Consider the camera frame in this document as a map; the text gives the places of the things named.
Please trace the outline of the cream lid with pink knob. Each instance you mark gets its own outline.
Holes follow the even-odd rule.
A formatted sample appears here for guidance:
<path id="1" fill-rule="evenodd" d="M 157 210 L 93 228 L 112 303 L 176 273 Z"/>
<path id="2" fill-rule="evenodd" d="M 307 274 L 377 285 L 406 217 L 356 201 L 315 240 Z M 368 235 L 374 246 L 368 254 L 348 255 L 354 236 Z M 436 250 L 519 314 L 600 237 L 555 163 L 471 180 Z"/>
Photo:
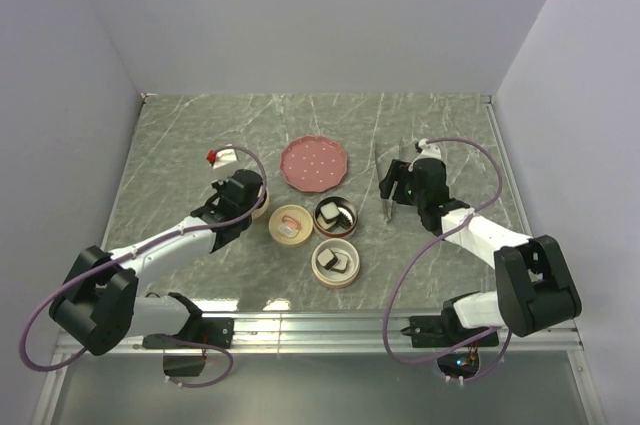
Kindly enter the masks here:
<path id="1" fill-rule="evenodd" d="M 251 214 L 252 219 L 253 220 L 259 219 L 268 210 L 269 204 L 270 204 L 269 192 L 265 191 L 259 207 L 256 208 Z"/>

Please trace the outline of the metal tongs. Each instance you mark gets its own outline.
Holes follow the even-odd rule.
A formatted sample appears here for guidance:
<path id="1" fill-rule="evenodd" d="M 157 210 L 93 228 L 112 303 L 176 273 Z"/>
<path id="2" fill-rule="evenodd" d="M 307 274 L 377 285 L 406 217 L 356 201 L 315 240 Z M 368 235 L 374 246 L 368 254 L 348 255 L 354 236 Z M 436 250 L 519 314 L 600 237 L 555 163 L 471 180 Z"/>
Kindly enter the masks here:
<path id="1" fill-rule="evenodd" d="M 389 224 L 393 217 L 393 195 L 398 183 L 400 158 L 391 160 L 387 171 L 383 173 L 381 154 L 377 141 L 373 141 L 374 162 L 376 170 L 376 178 L 378 182 L 379 196 L 381 200 L 382 216 L 385 224 Z"/>

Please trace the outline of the steel lunch box tier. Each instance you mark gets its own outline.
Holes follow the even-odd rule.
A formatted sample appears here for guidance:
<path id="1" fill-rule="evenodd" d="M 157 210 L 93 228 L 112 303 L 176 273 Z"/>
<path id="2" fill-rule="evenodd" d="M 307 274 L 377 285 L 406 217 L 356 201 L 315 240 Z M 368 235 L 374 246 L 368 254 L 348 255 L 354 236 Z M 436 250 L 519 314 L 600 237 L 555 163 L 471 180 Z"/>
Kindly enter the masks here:
<path id="1" fill-rule="evenodd" d="M 348 239 L 358 225 L 358 212 L 346 198 L 329 196 L 322 199 L 313 212 L 316 232 L 324 238 Z"/>

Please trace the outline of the sushi piece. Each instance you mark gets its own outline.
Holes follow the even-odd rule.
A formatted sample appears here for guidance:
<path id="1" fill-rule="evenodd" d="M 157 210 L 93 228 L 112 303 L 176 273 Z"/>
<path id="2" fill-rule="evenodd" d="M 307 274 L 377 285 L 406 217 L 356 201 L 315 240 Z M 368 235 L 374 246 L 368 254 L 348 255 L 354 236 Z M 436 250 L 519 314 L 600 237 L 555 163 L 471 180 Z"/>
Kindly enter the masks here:
<path id="1" fill-rule="evenodd" d="M 317 266 L 324 270 L 332 270 L 338 261 L 338 256 L 330 248 L 322 250 L 316 257 Z"/>
<path id="2" fill-rule="evenodd" d="M 320 215 L 326 223 L 334 223 L 340 216 L 340 210 L 335 202 L 327 202 L 320 206 Z"/>
<path id="3" fill-rule="evenodd" d="M 336 253 L 335 256 L 336 262 L 331 270 L 339 274 L 345 274 L 351 265 L 351 257 L 348 254 L 344 253 Z"/>

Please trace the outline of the black spiky sea cucumber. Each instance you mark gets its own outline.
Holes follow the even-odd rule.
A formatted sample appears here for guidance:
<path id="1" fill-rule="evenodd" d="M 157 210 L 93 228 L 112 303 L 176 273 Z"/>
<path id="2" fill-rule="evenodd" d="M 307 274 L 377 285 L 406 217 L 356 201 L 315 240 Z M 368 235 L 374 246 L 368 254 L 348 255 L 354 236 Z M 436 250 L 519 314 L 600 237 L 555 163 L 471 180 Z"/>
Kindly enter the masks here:
<path id="1" fill-rule="evenodd" d="M 352 227 L 352 218 L 351 215 L 349 213 L 340 213 L 340 216 L 338 218 L 338 224 L 343 228 L 343 229 L 350 229 Z"/>

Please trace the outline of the sushi piece front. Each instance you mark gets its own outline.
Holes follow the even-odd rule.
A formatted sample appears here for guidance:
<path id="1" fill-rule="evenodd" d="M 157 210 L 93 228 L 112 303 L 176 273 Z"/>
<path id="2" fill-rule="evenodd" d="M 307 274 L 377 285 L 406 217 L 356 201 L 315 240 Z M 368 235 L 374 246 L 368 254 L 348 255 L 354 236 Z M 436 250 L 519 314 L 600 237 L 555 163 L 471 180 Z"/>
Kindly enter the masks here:
<path id="1" fill-rule="evenodd" d="M 336 253 L 335 256 L 336 262 L 331 270 L 339 274 L 345 274 L 351 265 L 351 257 L 348 254 L 344 253 Z"/>

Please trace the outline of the sushi piece back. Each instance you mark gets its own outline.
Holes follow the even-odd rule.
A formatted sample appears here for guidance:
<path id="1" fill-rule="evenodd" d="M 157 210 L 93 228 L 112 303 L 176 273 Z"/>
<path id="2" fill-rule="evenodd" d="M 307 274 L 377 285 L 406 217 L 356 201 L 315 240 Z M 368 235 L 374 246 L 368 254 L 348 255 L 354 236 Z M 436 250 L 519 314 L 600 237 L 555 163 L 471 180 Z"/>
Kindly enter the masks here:
<path id="1" fill-rule="evenodd" d="M 338 256 L 330 248 L 322 250 L 316 257 L 317 266 L 324 270 L 332 270 L 338 261 Z"/>

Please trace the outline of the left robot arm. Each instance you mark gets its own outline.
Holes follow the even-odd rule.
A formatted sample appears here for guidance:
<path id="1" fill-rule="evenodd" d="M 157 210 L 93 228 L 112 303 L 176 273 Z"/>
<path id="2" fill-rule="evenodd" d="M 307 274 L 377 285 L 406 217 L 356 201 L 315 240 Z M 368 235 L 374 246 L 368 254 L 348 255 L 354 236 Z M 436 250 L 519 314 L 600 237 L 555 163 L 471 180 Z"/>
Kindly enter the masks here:
<path id="1" fill-rule="evenodd" d="M 204 205 L 164 232 L 108 252 L 83 250 L 49 307 L 51 319 L 94 356 L 135 335 L 165 334 L 180 347 L 195 344 L 202 312 L 192 301 L 179 293 L 158 301 L 142 294 L 159 277 L 237 239 L 265 201 L 263 179 L 251 170 L 239 169 L 212 186 Z"/>

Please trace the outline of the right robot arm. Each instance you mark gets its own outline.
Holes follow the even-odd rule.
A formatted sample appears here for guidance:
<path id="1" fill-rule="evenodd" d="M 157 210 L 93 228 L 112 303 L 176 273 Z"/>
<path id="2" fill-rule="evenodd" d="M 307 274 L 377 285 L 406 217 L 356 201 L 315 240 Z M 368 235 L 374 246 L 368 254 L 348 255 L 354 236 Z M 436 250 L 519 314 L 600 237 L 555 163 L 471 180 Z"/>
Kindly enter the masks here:
<path id="1" fill-rule="evenodd" d="M 578 317 L 582 301 L 557 240 L 513 232 L 451 196 L 445 163 L 394 159 L 379 183 L 380 197 L 413 206 L 436 242 L 447 241 L 482 260 L 495 289 L 444 302 L 442 336 L 460 345 L 475 331 L 506 327 L 526 337 Z"/>

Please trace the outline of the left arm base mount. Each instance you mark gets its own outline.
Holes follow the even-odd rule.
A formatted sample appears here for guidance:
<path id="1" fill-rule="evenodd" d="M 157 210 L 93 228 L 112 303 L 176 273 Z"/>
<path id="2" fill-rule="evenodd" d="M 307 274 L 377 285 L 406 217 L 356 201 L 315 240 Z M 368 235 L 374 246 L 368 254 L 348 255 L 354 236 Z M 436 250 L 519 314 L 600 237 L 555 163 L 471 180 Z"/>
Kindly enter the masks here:
<path id="1" fill-rule="evenodd" d="M 230 317 L 200 317 L 190 319 L 174 335 L 152 334 L 142 341 L 144 349 L 207 348 L 229 349 L 234 335 L 235 321 Z"/>

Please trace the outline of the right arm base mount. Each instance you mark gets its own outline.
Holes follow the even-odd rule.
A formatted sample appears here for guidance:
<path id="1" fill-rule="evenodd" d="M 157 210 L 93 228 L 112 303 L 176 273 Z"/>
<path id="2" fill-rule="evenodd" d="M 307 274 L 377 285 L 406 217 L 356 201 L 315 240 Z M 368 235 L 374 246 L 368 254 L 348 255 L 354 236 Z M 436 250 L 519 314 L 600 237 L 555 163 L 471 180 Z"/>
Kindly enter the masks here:
<path id="1" fill-rule="evenodd" d="M 413 348 L 450 348 L 487 330 L 487 327 L 465 329 L 455 314 L 410 316 L 409 325 L 401 330 L 411 339 Z"/>

